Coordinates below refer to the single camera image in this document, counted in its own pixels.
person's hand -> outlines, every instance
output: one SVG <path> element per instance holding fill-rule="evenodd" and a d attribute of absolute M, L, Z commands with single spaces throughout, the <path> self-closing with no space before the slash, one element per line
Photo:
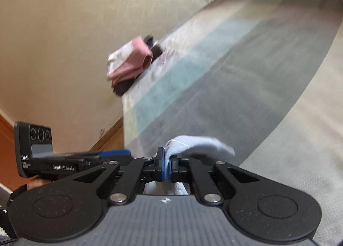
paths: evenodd
<path fill-rule="evenodd" d="M 33 188 L 37 188 L 37 187 L 40 187 L 40 186 L 43 186 L 43 185 L 49 184 L 49 183 L 51 183 L 50 180 L 37 177 L 37 178 L 35 178 L 35 179 L 33 179 L 27 183 L 27 190 L 31 190 Z"/>

wooden baseboard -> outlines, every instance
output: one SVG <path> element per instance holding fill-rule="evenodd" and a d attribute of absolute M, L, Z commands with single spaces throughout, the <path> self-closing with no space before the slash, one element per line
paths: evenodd
<path fill-rule="evenodd" d="M 90 151 L 98 151 L 114 135 L 114 133 L 123 126 L 123 117 L 121 117 L 91 148 Z"/>
<path fill-rule="evenodd" d="M 6 135 L 6 137 L 13 139 L 13 126 L 0 114 L 0 131 Z"/>

beige wall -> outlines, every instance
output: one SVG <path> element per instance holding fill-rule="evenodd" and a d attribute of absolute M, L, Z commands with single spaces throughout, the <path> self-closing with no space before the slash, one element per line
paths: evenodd
<path fill-rule="evenodd" d="M 51 126 L 54 150 L 89 150 L 122 115 L 106 81 L 106 0 L 0 0 L 0 109 Z"/>
<path fill-rule="evenodd" d="M 57 152 L 88 150 L 122 115 L 108 55 L 157 39 L 205 0 L 0 0 L 0 109 L 50 126 Z"/>

camera lens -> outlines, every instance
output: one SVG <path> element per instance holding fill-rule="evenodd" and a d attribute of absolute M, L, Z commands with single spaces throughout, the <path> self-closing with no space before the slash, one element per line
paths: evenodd
<path fill-rule="evenodd" d="M 49 130 L 46 130 L 46 131 L 45 131 L 45 140 L 46 140 L 46 141 L 49 141 L 49 140 L 50 140 L 50 132 L 49 132 Z"/>
<path fill-rule="evenodd" d="M 32 128 L 31 129 L 31 139 L 36 140 L 36 137 L 37 137 L 36 129 Z"/>
<path fill-rule="evenodd" d="M 44 131 L 41 128 L 38 130 L 38 140 L 39 141 L 44 140 Z"/>

teal rug stripe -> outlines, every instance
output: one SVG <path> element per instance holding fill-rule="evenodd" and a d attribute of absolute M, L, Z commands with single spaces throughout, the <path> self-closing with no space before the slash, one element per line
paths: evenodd
<path fill-rule="evenodd" d="M 188 55 L 181 58 L 135 105 L 137 134 L 140 134 L 151 122 L 159 117 L 194 82 L 201 78 L 227 51 L 243 36 L 265 19 L 271 11 L 264 7 L 276 8 L 283 0 L 252 0 L 239 10 L 234 17 L 222 22 Z M 256 15 L 251 5 L 256 5 Z"/>

